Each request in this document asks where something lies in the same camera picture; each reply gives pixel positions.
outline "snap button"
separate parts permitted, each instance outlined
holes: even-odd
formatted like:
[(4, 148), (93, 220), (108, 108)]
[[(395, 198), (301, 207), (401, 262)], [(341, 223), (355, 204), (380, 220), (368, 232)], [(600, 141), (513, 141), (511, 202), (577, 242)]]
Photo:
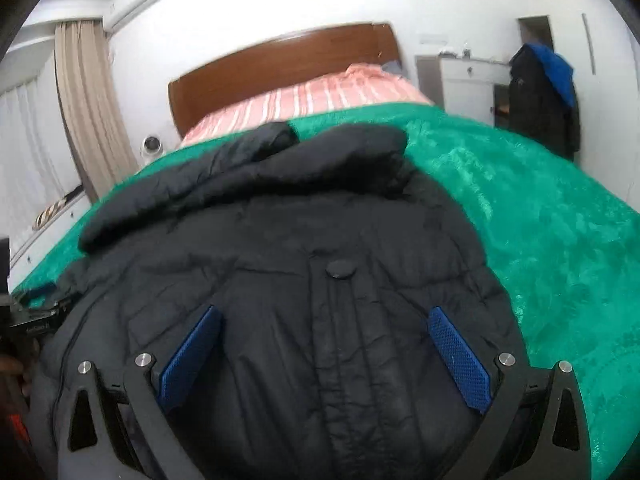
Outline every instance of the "snap button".
[(348, 278), (355, 271), (355, 264), (349, 260), (335, 260), (326, 266), (326, 273), (336, 280)]

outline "wooden headboard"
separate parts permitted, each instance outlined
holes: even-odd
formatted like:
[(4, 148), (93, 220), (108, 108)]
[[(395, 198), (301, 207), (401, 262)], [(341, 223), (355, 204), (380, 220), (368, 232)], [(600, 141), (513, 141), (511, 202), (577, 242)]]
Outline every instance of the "wooden headboard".
[(351, 63), (400, 59), (388, 23), (358, 23), (306, 30), (250, 46), (169, 83), (169, 102), (184, 137), (206, 115), (260, 95), (343, 72)]

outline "silver bolt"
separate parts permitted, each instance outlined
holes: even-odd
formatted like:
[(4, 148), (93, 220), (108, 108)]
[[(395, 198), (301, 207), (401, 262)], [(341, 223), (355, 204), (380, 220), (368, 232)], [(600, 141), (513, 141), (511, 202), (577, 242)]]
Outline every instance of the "silver bolt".
[(507, 352), (503, 352), (498, 355), (498, 361), (500, 361), (504, 366), (513, 366), (516, 364), (516, 358)]
[(148, 354), (146, 352), (136, 357), (136, 364), (141, 368), (147, 366), (150, 362), (151, 354)]
[(560, 361), (558, 363), (558, 368), (560, 368), (565, 374), (570, 374), (574, 369), (574, 366), (569, 361)]
[(91, 370), (91, 361), (82, 361), (78, 365), (78, 373), (81, 373), (82, 375), (87, 373), (89, 370)]

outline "pink striped pillow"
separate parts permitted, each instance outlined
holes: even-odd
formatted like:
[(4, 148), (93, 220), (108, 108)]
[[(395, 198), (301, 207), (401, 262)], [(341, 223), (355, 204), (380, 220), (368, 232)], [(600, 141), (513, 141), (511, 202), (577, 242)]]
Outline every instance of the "pink striped pillow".
[(406, 79), (384, 72), (378, 65), (352, 64), (345, 72), (278, 88), (209, 114), (184, 137), (180, 147), (270, 121), (391, 102), (433, 105)]

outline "blue textured pad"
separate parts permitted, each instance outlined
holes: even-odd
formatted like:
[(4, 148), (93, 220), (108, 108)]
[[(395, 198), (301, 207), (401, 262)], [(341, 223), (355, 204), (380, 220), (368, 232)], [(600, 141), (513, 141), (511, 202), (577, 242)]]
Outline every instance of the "blue textured pad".
[(429, 313), (427, 326), (466, 405), (484, 415), (491, 405), (488, 373), (439, 306)]
[(218, 341), (221, 326), (222, 313), (210, 306), (162, 370), (158, 404), (165, 413), (187, 398), (200, 368)]

